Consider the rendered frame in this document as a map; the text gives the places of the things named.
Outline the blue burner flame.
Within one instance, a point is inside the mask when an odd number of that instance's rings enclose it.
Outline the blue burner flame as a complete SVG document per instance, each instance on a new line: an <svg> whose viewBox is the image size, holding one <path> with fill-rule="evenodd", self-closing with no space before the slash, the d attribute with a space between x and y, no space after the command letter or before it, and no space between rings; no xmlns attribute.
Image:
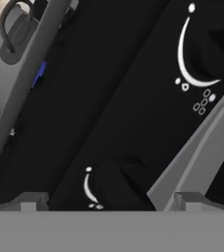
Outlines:
<svg viewBox="0 0 224 252"><path fill-rule="evenodd" d="M35 86L37 80L43 76L43 73L44 73L44 71L45 71L46 66L47 66L47 62L46 62L46 61L43 61L43 62L41 63L41 65L40 65L40 67L39 67L37 73L36 73L36 76L35 76L33 82L32 82L32 85L31 85L31 88L32 88L32 89L34 88L34 86Z"/></svg>

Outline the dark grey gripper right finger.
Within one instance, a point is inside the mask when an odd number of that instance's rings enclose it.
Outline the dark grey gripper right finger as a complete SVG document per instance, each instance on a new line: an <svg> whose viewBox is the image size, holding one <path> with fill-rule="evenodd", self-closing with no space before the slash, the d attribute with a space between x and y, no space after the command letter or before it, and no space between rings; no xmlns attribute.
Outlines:
<svg viewBox="0 0 224 252"><path fill-rule="evenodd" d="M174 200L179 211L224 211L224 205L214 203L198 192L176 192Z"/></svg>

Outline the black stove with grey frame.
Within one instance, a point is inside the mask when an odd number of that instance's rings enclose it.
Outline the black stove with grey frame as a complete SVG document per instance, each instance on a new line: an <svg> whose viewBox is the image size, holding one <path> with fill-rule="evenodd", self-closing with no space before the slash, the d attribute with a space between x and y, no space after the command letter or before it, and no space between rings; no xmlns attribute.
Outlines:
<svg viewBox="0 0 224 252"><path fill-rule="evenodd" d="M80 0L1 152L0 204L47 192L52 211L106 211L95 171L129 157L149 170L151 201L224 98L187 55L210 30L224 30L224 0Z"/></svg>

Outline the black stove knob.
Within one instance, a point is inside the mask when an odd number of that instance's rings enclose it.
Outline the black stove knob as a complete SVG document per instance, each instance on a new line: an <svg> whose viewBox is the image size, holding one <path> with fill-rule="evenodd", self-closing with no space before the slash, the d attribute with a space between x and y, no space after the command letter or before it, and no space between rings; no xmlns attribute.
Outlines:
<svg viewBox="0 0 224 252"><path fill-rule="evenodd" d="M147 196L150 172L136 158L115 158L103 163L94 174L95 196L106 211L151 211Z"/></svg>
<svg viewBox="0 0 224 252"><path fill-rule="evenodd" d="M206 81L224 80L224 30L193 31L187 55L196 73Z"/></svg>

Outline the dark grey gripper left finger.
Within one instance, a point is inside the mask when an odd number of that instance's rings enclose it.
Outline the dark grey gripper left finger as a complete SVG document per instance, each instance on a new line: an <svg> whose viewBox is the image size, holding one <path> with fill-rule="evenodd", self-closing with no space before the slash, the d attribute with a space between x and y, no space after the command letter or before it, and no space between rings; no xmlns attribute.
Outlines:
<svg viewBox="0 0 224 252"><path fill-rule="evenodd" d="M24 192L10 202L0 204L0 212L44 212L48 211L47 192Z"/></svg>

